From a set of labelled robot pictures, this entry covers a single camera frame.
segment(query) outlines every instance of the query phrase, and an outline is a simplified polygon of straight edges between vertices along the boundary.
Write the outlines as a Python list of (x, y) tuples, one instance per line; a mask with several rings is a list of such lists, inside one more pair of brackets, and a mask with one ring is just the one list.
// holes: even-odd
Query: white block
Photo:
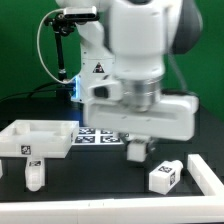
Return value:
[(167, 194), (179, 181), (183, 164), (180, 161), (165, 161), (149, 173), (149, 190)]
[(1, 224), (185, 224), (224, 222), (221, 196), (0, 203)]
[(141, 140), (132, 141), (127, 147), (127, 160), (135, 162), (144, 162), (147, 142)]
[(0, 132), (0, 156), (64, 158), (78, 132), (77, 121), (17, 120)]
[(224, 196), (224, 186), (200, 155), (188, 155), (188, 171), (206, 196)]
[(30, 191), (38, 191), (45, 185), (45, 163), (44, 159), (33, 160), (27, 158), (26, 163), (26, 186)]

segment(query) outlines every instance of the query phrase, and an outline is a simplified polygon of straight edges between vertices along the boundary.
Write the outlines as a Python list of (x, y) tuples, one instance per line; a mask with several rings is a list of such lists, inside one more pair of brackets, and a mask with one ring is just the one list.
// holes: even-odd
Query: black cable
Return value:
[[(62, 90), (68, 90), (68, 91), (73, 91), (72, 88), (62, 88)], [(0, 99), (0, 103), (2, 101), (5, 101), (11, 97), (16, 97), (16, 96), (21, 96), (21, 95), (26, 95), (26, 94), (30, 94), (30, 93), (46, 93), (46, 92), (56, 92), (57, 89), (48, 89), (48, 90), (39, 90), (39, 91), (29, 91), (29, 92), (21, 92), (21, 93), (15, 93), (15, 94), (12, 94), (12, 95), (9, 95), (9, 96), (6, 96), (6, 97), (3, 97)]]
[(49, 86), (53, 86), (53, 85), (61, 85), (61, 84), (60, 84), (60, 83), (57, 83), (57, 82), (48, 82), (48, 83), (45, 83), (45, 84), (43, 84), (43, 85), (40, 85), (40, 86), (36, 87), (36, 88), (33, 90), (33, 92), (31, 92), (31, 93), (27, 96), (27, 98), (31, 98), (31, 97), (33, 96), (33, 94), (35, 94), (36, 91), (41, 90), (41, 89), (44, 89), (44, 88), (49, 87)]
[(195, 97), (198, 97), (198, 95), (194, 92), (190, 92), (188, 90), (179, 90), (179, 89), (162, 89), (162, 94), (164, 94), (164, 95), (195, 96)]

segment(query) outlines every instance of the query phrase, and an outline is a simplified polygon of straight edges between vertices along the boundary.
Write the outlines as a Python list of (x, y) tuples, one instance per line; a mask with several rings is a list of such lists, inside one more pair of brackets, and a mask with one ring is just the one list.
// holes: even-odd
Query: small white cube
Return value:
[(147, 142), (134, 140), (127, 147), (127, 160), (135, 162), (144, 162)]
[(183, 164), (165, 161), (149, 173), (149, 190), (166, 195), (179, 181)]

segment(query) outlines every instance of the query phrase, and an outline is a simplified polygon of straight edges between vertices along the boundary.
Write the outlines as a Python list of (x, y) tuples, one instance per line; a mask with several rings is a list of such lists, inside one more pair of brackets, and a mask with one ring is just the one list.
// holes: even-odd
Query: warning label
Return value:
[(103, 67), (100, 62), (96, 65), (95, 69), (93, 70), (93, 73), (104, 73)]
[(22, 145), (21, 146), (21, 154), (22, 155), (31, 155), (31, 146), (30, 145)]

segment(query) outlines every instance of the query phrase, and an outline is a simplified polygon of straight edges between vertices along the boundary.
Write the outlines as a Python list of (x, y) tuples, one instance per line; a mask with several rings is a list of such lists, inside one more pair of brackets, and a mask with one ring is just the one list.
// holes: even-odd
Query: white plastic part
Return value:
[(149, 173), (149, 190), (166, 195), (179, 181), (183, 164), (165, 161)]
[(224, 197), (1, 203), (1, 224), (182, 224), (224, 221)]
[(174, 41), (181, 6), (182, 0), (152, 0), (138, 6), (113, 1), (109, 22), (116, 77), (148, 80), (164, 74), (163, 55)]
[(198, 99), (193, 96), (162, 96), (144, 113), (124, 107), (121, 102), (90, 99), (84, 107), (85, 123), (108, 129), (157, 138), (189, 140), (194, 135), (194, 113)]
[(146, 141), (133, 140), (127, 147), (127, 160), (134, 162), (144, 162), (146, 154)]
[(26, 186), (45, 185), (44, 158), (65, 158), (79, 133), (77, 121), (16, 120), (0, 132), (1, 157), (27, 157)]
[(200, 155), (188, 155), (187, 169), (206, 196), (224, 196), (224, 186)]
[(72, 96), (71, 100), (85, 103), (89, 99), (89, 86), (96, 79), (103, 79), (105, 75), (112, 74), (115, 59), (104, 46), (102, 24), (99, 22), (86, 23), (85, 25), (77, 24), (77, 29), (81, 38), (82, 66), (75, 79), (75, 95)]
[(97, 15), (97, 8), (95, 6), (89, 7), (89, 8), (75, 8), (75, 7), (67, 7), (64, 8), (63, 14), (66, 15), (81, 15), (81, 14), (89, 14), (94, 15), (96, 17)]
[(95, 6), (97, 10), (105, 11), (113, 0), (56, 0), (60, 7), (76, 7), (76, 8), (88, 8)]
[(44, 159), (32, 160), (27, 159), (26, 170), (26, 186), (31, 191), (38, 191), (45, 185), (45, 163)]

